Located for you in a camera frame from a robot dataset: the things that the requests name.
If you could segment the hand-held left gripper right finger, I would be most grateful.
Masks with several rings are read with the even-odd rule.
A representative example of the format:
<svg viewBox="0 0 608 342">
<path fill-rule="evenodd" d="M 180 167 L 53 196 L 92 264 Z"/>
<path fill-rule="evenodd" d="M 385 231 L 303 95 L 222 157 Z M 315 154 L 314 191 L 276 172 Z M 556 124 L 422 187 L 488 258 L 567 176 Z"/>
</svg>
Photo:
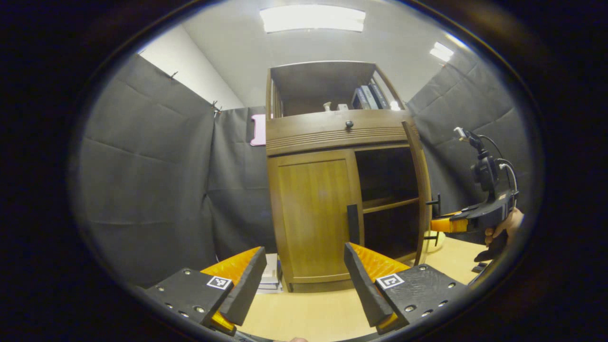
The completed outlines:
<svg viewBox="0 0 608 342">
<path fill-rule="evenodd" d="M 344 245 L 344 264 L 370 327 L 384 335 L 420 325 L 468 293 L 467 285 L 429 266 L 407 266 L 356 243 Z"/>
</svg>

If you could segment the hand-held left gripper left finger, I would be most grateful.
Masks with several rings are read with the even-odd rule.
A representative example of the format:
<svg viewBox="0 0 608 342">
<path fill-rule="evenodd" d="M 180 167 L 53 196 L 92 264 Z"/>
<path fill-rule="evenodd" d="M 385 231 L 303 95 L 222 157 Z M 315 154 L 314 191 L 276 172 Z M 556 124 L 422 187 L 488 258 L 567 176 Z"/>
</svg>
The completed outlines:
<svg viewBox="0 0 608 342">
<path fill-rule="evenodd" d="M 142 291 L 187 320 L 235 335 L 245 322 L 266 266 L 265 247 L 253 247 L 204 270 L 182 268 Z"/>
</svg>

